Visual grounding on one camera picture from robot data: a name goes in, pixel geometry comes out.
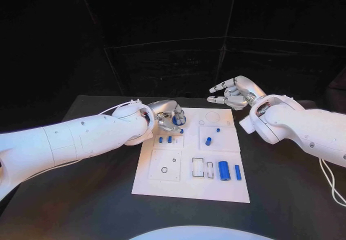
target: black table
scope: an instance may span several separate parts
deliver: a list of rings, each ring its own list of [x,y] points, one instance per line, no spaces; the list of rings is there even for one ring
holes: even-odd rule
[[[132,97],[80,96],[65,121],[99,114]],[[140,98],[149,104],[163,98]],[[227,108],[205,99],[182,107]],[[182,225],[218,226],[280,240],[345,239],[346,208],[332,199],[319,159],[296,143],[270,145],[247,134],[234,111],[251,203],[133,195],[142,145],[123,146],[28,180],[0,217],[0,239],[129,239]],[[346,169],[331,164],[346,195]]]

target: black tabletop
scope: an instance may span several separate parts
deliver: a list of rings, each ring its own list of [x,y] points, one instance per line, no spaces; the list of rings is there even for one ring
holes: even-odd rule
[[[99,114],[132,97],[80,96],[65,121]],[[140,98],[149,104],[163,98]],[[182,107],[227,108],[205,99]],[[54,169],[22,183],[0,217],[0,239],[129,239],[161,228],[204,225],[273,239],[345,239],[346,208],[336,204],[319,159],[290,140],[247,134],[234,111],[251,203],[132,194],[142,144]],[[331,164],[346,195],[346,168]]]

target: robotic hand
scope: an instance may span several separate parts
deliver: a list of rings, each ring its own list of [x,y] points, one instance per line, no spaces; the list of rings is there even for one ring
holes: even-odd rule
[[[292,139],[300,148],[321,159],[346,167],[346,115],[321,109],[306,110],[293,98],[266,95],[257,84],[238,76],[210,89],[225,89],[225,97],[208,97],[208,101],[243,110],[250,104],[248,116],[240,124],[254,131],[270,144]]]
[[[163,130],[182,132],[178,125],[185,124],[186,118],[176,101],[145,105],[137,100],[116,107],[99,115],[0,134],[0,200],[41,173],[150,139],[156,120]],[[178,125],[171,121],[172,112]]]

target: white board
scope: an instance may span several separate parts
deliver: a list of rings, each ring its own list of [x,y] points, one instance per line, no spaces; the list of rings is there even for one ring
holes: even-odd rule
[[[166,132],[156,125],[155,137],[143,142],[132,193],[250,203],[233,110],[184,107],[184,111],[184,134]],[[194,176],[194,158],[204,159],[202,177]],[[221,181],[221,161],[228,162],[230,181]],[[241,180],[237,180],[235,165],[240,165]]]

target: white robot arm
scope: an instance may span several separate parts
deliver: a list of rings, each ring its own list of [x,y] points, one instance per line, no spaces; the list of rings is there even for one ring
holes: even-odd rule
[[[321,109],[306,110],[286,95],[266,95],[244,76],[227,80],[210,92],[221,89],[225,89],[225,97],[211,96],[210,102],[227,104],[235,110],[251,105],[250,114],[240,121],[248,134],[257,131],[270,144],[292,139],[305,152],[346,167],[345,114]]]
[[[99,114],[0,134],[0,200],[38,174],[74,164],[124,144],[140,144],[153,137],[156,120],[166,131],[181,132],[181,127],[169,119],[172,112],[182,125],[185,112],[176,101],[165,100],[145,105],[137,100],[122,104],[111,115]]]

